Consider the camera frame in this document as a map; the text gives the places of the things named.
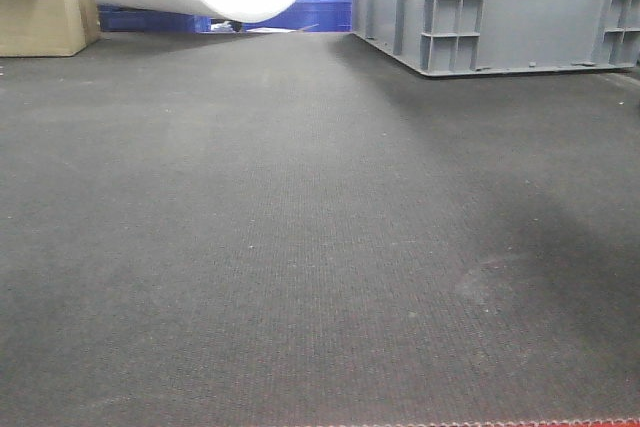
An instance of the textured floor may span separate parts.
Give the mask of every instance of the textured floor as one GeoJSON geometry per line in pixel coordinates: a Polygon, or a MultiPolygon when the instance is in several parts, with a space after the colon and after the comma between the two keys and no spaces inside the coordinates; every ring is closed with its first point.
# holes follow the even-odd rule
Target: textured floor
{"type": "Polygon", "coordinates": [[[0,425],[640,416],[640,83],[355,37],[2,60],[0,425]]]}

